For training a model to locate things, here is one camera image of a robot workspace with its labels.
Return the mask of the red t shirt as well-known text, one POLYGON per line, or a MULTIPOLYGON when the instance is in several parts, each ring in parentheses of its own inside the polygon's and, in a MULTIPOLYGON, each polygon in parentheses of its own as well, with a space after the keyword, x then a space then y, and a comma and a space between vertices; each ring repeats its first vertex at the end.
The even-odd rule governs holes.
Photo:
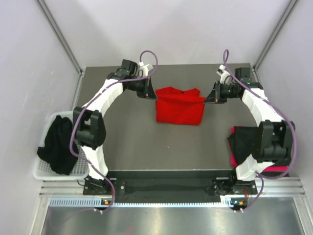
POLYGON ((156 90, 156 122, 177 125, 200 125, 205 97, 200 90, 165 87, 156 90))

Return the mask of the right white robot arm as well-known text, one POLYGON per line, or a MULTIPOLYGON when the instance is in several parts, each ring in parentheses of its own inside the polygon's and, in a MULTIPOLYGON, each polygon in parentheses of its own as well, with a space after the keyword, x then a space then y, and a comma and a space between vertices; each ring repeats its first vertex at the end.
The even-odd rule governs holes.
POLYGON ((228 99, 238 98, 248 107, 257 124, 248 156, 235 167, 235 177, 228 181, 229 190, 238 194, 246 188, 246 182, 253 181, 269 167, 289 169, 293 163, 295 125, 270 105, 263 86, 251 81, 249 68, 237 68, 235 73, 238 79, 226 66, 220 65, 217 70, 220 79, 214 83, 204 103, 224 104, 228 99))

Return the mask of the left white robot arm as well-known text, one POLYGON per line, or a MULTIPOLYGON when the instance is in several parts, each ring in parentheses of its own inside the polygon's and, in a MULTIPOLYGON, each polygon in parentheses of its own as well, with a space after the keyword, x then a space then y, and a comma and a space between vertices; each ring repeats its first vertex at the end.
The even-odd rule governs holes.
POLYGON ((151 64, 142 61, 137 64, 124 59, 121 67, 107 76, 94 97, 73 110, 74 138, 82 147, 89 165, 89 176, 96 179, 94 188, 100 194, 108 193, 111 188, 110 181, 105 179, 109 170, 103 153, 107 135, 103 117, 125 90, 136 92, 139 98, 157 100, 151 81, 154 71, 151 64))

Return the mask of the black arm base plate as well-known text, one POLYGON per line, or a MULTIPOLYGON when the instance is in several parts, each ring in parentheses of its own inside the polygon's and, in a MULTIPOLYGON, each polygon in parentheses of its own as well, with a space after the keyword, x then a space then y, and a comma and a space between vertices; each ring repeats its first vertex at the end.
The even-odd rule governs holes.
POLYGON ((255 181, 233 170, 111 170, 115 202, 219 202, 220 196, 257 194, 255 181))

